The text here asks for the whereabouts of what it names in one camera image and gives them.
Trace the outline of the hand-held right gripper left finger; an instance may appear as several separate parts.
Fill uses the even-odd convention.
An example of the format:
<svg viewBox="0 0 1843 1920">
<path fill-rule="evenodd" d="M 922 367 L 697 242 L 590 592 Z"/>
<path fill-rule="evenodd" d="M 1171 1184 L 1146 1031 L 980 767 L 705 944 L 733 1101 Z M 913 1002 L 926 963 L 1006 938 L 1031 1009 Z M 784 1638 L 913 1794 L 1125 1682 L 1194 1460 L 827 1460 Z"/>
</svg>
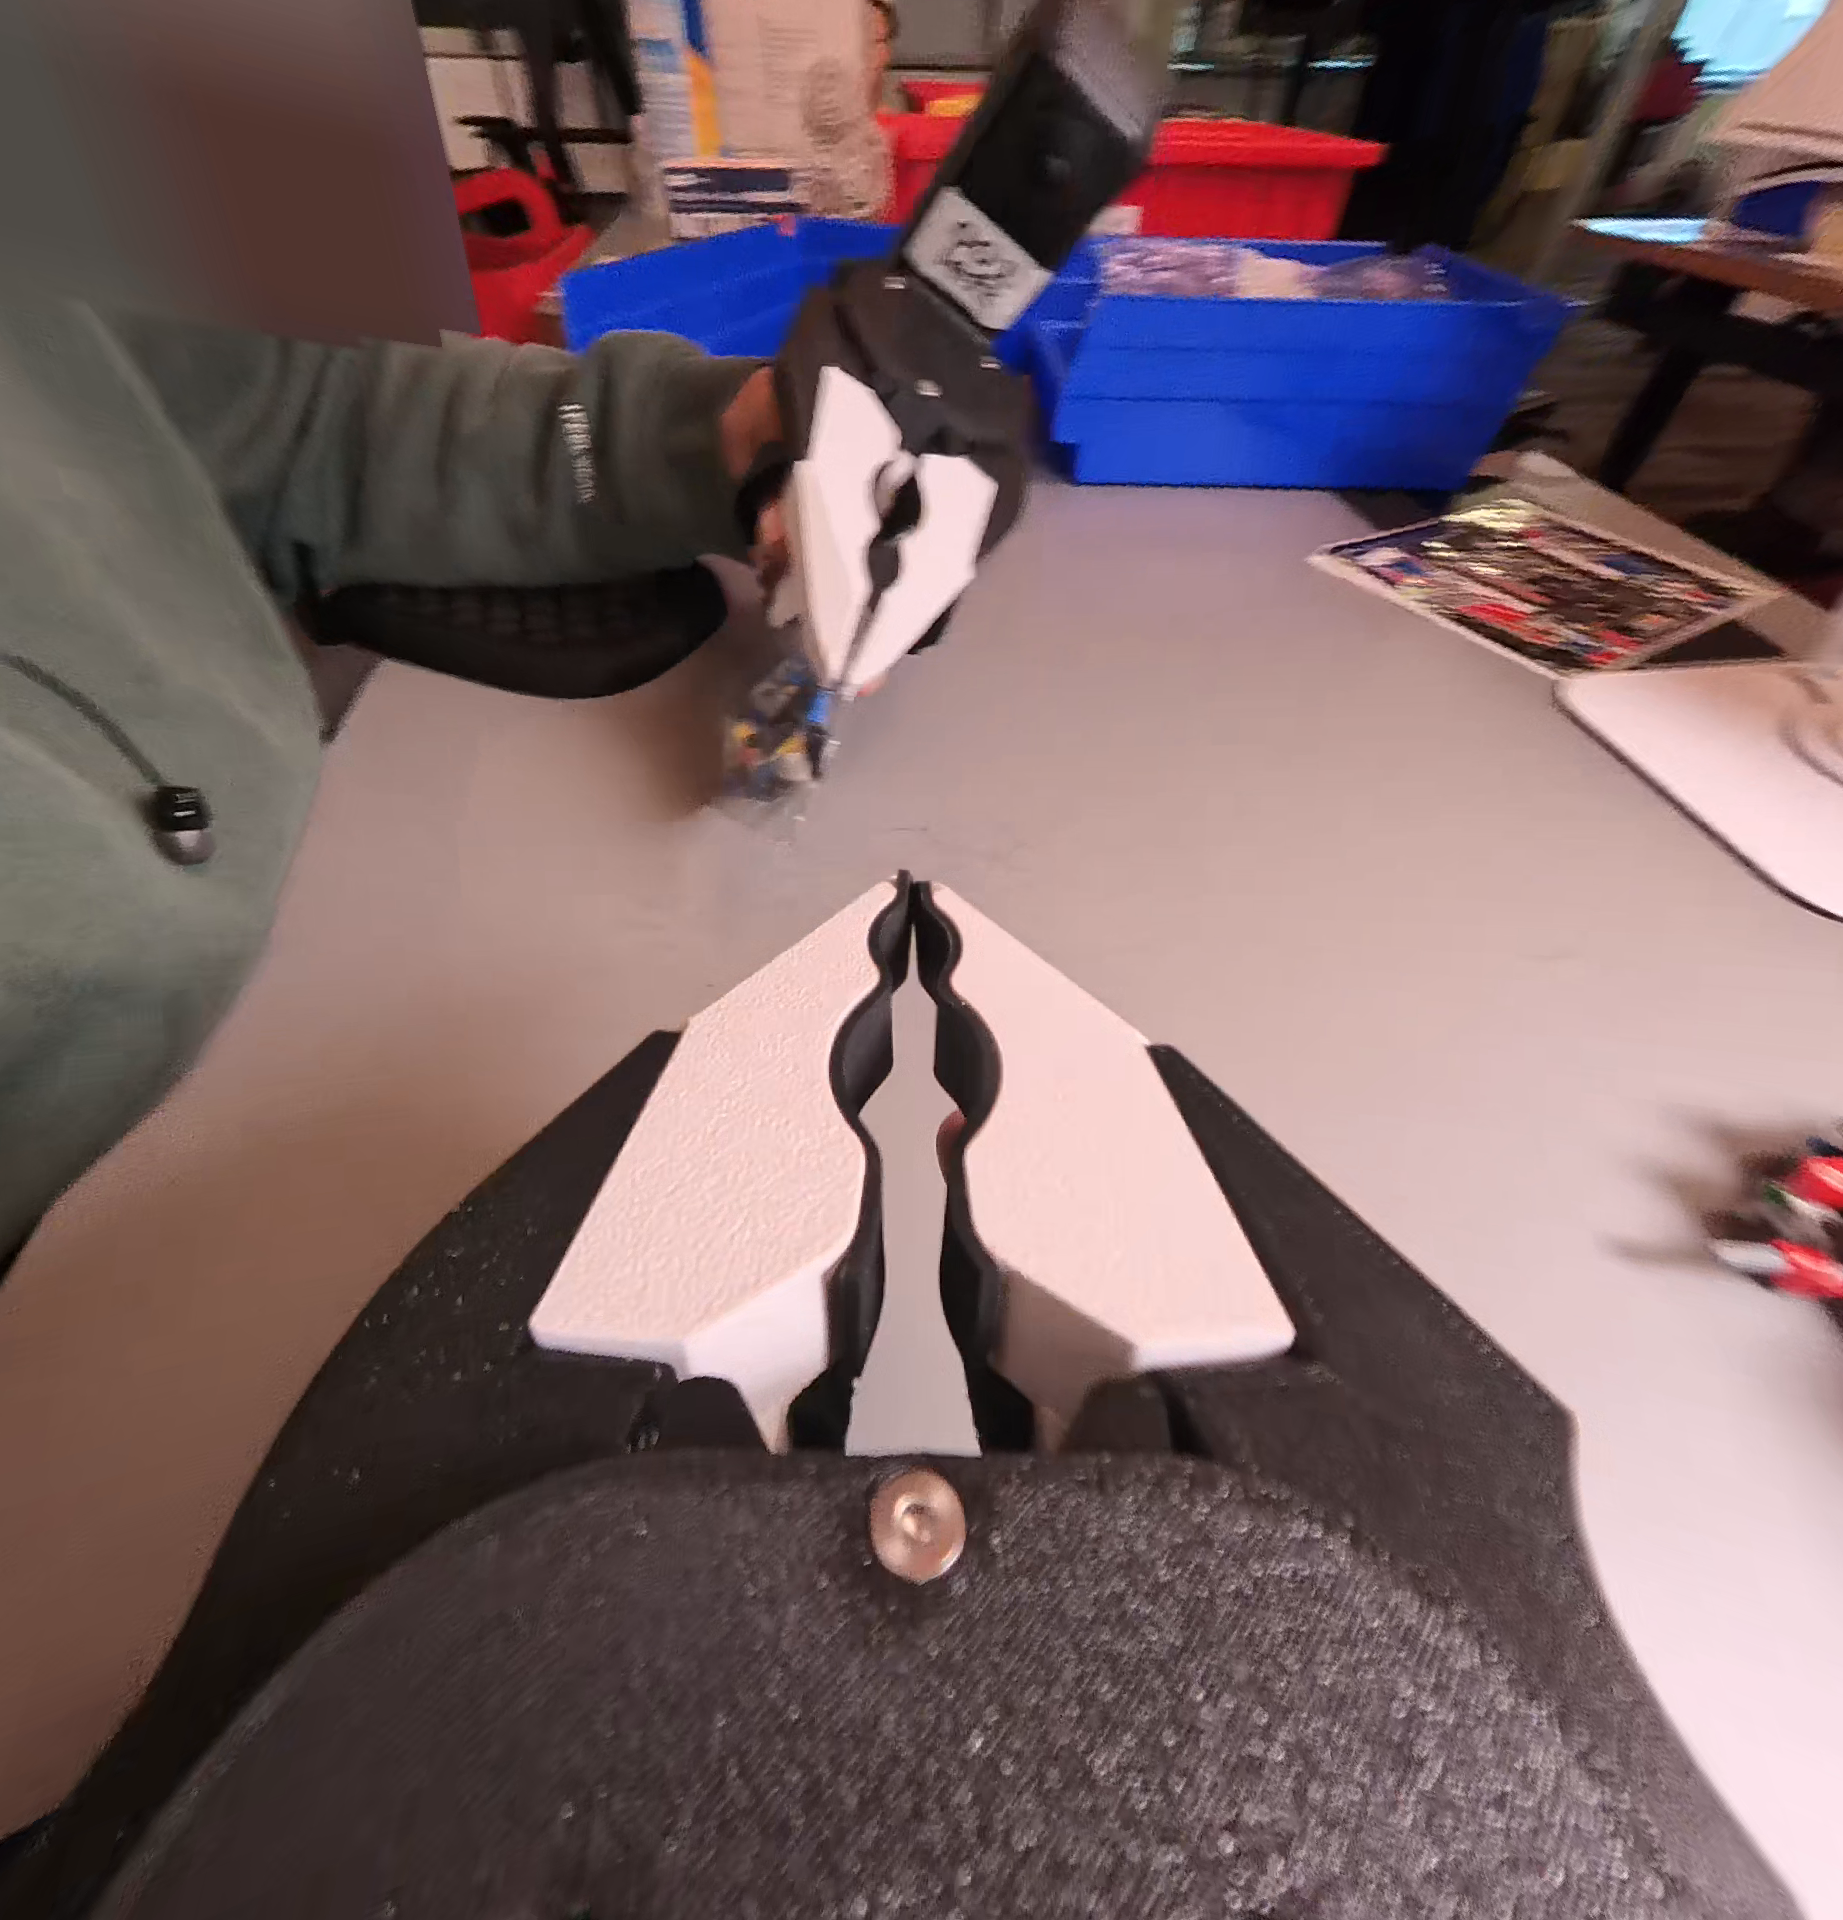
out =
<svg viewBox="0 0 1843 1920">
<path fill-rule="evenodd" d="M 731 1387 L 771 1451 L 838 1448 L 886 1290 L 864 1110 L 908 974 L 908 875 L 682 1029 L 528 1332 Z"/>
</svg>

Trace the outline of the blue plastic bin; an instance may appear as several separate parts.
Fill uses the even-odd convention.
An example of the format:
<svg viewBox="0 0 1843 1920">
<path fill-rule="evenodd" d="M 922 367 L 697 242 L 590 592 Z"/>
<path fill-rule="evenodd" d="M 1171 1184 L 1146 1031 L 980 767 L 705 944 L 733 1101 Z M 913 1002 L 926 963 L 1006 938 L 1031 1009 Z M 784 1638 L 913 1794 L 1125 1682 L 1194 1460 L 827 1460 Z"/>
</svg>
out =
<svg viewBox="0 0 1843 1920">
<path fill-rule="evenodd" d="M 1580 308 L 1442 248 L 1427 298 L 1125 294 L 1106 246 L 1008 341 L 1083 487 L 1456 494 Z"/>
<path fill-rule="evenodd" d="M 1098 291 L 1103 234 L 1056 267 L 956 187 L 930 188 L 900 228 L 798 219 L 673 244 L 561 283 L 573 350 L 663 333 L 712 353 L 788 353 L 834 291 L 840 338 L 886 384 L 1014 372 L 1059 381 Z"/>
</svg>

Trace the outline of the red plastic bin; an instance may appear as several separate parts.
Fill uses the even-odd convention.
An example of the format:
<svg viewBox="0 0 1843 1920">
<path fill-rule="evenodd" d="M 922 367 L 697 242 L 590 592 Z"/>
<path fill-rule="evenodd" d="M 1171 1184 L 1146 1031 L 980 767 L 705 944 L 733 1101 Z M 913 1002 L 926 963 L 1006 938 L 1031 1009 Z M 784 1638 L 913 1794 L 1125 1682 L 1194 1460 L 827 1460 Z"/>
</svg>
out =
<svg viewBox="0 0 1843 1920">
<path fill-rule="evenodd" d="M 1163 120 L 1146 169 L 1103 214 L 1102 234 L 1336 240 L 1380 142 L 1234 118 Z"/>
</svg>

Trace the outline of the clear plastic parts bags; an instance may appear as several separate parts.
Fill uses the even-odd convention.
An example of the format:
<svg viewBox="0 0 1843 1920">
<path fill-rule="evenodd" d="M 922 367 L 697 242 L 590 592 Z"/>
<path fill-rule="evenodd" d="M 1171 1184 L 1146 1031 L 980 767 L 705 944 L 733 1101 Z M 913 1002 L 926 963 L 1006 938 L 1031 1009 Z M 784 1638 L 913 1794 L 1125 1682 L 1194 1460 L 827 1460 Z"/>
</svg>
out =
<svg viewBox="0 0 1843 1920">
<path fill-rule="evenodd" d="M 1111 298 L 1165 300 L 1448 300 L 1446 267 L 1420 253 L 1295 260 L 1233 240 L 1111 239 L 1098 253 Z"/>
</svg>

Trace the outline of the blue white cardboard box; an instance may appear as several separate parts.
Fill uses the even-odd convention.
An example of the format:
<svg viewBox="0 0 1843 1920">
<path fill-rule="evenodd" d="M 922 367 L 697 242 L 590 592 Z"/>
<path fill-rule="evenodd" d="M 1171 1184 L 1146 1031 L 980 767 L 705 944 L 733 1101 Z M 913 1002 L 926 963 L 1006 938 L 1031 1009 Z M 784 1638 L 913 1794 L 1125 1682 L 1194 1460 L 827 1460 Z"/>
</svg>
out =
<svg viewBox="0 0 1843 1920">
<path fill-rule="evenodd" d="M 804 176 L 778 156 L 667 158 L 660 197 L 678 244 L 749 228 L 793 228 L 811 210 Z"/>
</svg>

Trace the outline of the clear bag of lego pieces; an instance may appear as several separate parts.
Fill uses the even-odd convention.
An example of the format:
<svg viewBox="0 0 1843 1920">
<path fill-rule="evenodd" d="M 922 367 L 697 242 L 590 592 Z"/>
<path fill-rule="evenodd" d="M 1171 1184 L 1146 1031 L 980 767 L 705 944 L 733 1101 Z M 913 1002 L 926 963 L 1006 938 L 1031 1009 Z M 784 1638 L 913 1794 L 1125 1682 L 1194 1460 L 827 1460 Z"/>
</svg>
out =
<svg viewBox="0 0 1843 1920">
<path fill-rule="evenodd" d="M 723 710 L 714 806 L 738 826 L 786 840 L 838 766 L 848 705 L 801 641 L 782 641 Z"/>
</svg>

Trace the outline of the partly built lego model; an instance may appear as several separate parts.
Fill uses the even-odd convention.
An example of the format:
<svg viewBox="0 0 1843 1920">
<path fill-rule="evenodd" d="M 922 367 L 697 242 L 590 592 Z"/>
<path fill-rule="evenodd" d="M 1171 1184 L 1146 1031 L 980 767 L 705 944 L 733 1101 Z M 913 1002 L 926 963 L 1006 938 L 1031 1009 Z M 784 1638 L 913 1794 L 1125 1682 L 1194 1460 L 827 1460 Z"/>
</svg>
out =
<svg viewBox="0 0 1843 1920">
<path fill-rule="evenodd" d="M 1761 1290 L 1843 1310 L 1843 1123 L 1749 1163 L 1742 1205 L 1701 1227 L 1707 1252 Z"/>
</svg>

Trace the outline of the person's left forearm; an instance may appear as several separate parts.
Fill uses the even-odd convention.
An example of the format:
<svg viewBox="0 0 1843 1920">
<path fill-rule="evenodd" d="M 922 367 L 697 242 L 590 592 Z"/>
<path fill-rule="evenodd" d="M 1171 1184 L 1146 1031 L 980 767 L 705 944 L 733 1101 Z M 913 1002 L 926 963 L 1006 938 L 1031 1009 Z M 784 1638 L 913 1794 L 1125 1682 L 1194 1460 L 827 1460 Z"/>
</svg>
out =
<svg viewBox="0 0 1843 1920">
<path fill-rule="evenodd" d="M 658 333 L 568 353 L 110 328 L 285 602 L 596 586 L 749 556 L 720 416 L 766 362 Z"/>
</svg>

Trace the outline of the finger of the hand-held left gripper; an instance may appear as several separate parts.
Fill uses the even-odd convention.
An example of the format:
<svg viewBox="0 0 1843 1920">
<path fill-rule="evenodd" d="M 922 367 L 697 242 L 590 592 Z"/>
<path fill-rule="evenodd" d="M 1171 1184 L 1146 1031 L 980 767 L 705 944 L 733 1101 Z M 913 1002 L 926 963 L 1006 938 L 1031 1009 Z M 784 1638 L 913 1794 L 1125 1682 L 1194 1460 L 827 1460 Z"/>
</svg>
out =
<svg viewBox="0 0 1843 1920">
<path fill-rule="evenodd" d="M 894 418 L 860 378 L 824 367 L 782 496 L 786 567 L 766 614 L 838 701 L 860 699 L 926 632 L 918 518 L 920 468 Z"/>
<path fill-rule="evenodd" d="M 924 453 L 892 494 L 864 556 L 865 600 L 840 659 L 840 699 L 853 701 L 951 615 L 973 584 L 998 497 L 965 454 Z"/>
</svg>

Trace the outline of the wooden side table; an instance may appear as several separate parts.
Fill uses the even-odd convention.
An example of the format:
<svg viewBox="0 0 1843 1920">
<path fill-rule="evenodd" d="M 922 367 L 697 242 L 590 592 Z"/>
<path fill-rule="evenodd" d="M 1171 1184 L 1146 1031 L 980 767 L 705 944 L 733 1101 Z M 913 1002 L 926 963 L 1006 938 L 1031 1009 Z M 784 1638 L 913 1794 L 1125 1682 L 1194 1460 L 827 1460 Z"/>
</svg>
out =
<svg viewBox="0 0 1843 1920">
<path fill-rule="evenodd" d="M 1574 236 L 1611 260 L 1670 276 L 1843 320 L 1843 273 L 1785 236 L 1718 228 L 1701 219 L 1589 219 Z"/>
</svg>

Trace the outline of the lego instruction booklet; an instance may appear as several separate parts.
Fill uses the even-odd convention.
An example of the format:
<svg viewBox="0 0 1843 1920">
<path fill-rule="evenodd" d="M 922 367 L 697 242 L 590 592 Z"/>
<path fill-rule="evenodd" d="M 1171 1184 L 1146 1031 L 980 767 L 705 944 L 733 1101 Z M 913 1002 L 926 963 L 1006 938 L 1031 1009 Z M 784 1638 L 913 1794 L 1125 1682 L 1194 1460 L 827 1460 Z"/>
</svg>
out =
<svg viewBox="0 0 1843 1920">
<path fill-rule="evenodd" d="M 1312 564 L 1559 681 L 1698 665 L 1776 599 L 1513 494 L 1333 543 Z"/>
</svg>

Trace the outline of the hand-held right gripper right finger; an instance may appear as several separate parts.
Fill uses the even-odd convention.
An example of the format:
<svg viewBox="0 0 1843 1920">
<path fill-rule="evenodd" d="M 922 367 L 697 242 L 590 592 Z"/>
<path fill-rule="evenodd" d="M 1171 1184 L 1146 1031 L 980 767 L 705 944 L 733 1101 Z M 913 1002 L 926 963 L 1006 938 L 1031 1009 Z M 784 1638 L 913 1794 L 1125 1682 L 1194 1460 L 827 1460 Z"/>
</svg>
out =
<svg viewBox="0 0 1843 1920">
<path fill-rule="evenodd" d="M 941 1299 L 980 1448 L 1059 1443 L 1108 1385 L 1293 1354 L 1149 1039 L 943 884 L 915 885 L 915 965 L 967 1117 Z"/>
</svg>

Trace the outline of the red felt tote bag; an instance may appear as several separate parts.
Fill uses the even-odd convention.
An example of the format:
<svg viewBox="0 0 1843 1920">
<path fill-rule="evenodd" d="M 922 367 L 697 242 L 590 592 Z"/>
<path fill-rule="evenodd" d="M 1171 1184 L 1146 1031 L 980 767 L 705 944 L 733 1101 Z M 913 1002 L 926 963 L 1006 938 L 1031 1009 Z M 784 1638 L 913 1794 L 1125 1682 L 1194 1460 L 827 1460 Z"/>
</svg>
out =
<svg viewBox="0 0 1843 1920">
<path fill-rule="evenodd" d="M 473 335 L 509 345 L 564 345 L 560 287 L 596 234 L 573 221 L 550 184 L 515 166 L 453 179 Z"/>
</svg>

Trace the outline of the person's left hand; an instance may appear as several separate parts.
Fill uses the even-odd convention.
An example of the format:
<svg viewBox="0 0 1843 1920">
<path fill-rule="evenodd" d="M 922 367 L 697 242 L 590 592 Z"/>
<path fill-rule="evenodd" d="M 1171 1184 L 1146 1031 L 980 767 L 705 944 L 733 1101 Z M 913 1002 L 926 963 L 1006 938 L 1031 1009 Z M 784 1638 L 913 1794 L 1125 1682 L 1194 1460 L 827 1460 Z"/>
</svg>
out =
<svg viewBox="0 0 1843 1920">
<path fill-rule="evenodd" d="M 766 597 L 774 597 L 793 561 L 786 515 L 793 448 L 771 367 L 750 374 L 723 411 L 720 450 L 736 481 L 736 516 L 749 564 Z"/>
</svg>

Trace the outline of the beige mesh bag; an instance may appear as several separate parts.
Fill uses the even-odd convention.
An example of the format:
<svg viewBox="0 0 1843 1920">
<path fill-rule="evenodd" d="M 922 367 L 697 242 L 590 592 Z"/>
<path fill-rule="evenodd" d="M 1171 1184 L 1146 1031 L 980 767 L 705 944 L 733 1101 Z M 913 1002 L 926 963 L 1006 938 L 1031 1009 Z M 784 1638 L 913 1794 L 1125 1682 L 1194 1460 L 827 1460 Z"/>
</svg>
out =
<svg viewBox="0 0 1843 1920">
<path fill-rule="evenodd" d="M 796 194 L 812 216 L 877 224 L 894 162 L 878 120 L 884 82 L 836 53 L 815 58 L 796 96 Z"/>
</svg>

